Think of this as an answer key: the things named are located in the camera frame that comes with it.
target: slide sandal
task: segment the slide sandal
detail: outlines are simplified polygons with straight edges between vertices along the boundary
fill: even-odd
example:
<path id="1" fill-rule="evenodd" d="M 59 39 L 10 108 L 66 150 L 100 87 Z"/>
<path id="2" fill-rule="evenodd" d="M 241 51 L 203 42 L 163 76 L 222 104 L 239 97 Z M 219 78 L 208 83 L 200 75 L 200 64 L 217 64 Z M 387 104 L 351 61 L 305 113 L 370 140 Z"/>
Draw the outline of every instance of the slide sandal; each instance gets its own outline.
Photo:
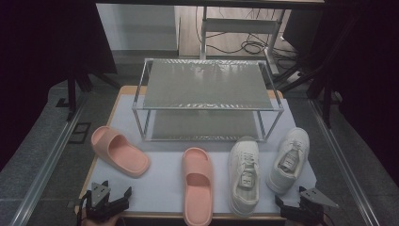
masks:
<path id="1" fill-rule="evenodd" d="M 184 221 L 190 226 L 209 225 L 213 214 L 214 172 L 209 155 L 190 148 L 183 155 Z"/>
<path id="2" fill-rule="evenodd" d="M 132 177 L 139 177 L 150 166 L 150 158 L 129 143 L 124 135 L 102 126 L 91 136 L 91 146 L 102 160 Z"/>

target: sneaker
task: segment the sneaker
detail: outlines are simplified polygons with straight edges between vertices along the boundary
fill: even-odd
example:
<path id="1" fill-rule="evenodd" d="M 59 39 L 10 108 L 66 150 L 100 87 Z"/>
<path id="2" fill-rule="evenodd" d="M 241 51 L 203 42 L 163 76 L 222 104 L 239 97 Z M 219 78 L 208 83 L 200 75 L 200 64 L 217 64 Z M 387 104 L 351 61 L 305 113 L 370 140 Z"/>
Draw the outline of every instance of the sneaker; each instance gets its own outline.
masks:
<path id="1" fill-rule="evenodd" d="M 279 154 L 266 180 L 270 189 L 285 194 L 293 186 L 308 159 L 309 148 L 305 130 L 296 127 L 287 133 L 279 144 Z"/>
<path id="2" fill-rule="evenodd" d="M 259 148 L 252 137 L 240 138 L 231 149 L 230 208 L 239 217 L 252 215 L 259 200 Z"/>

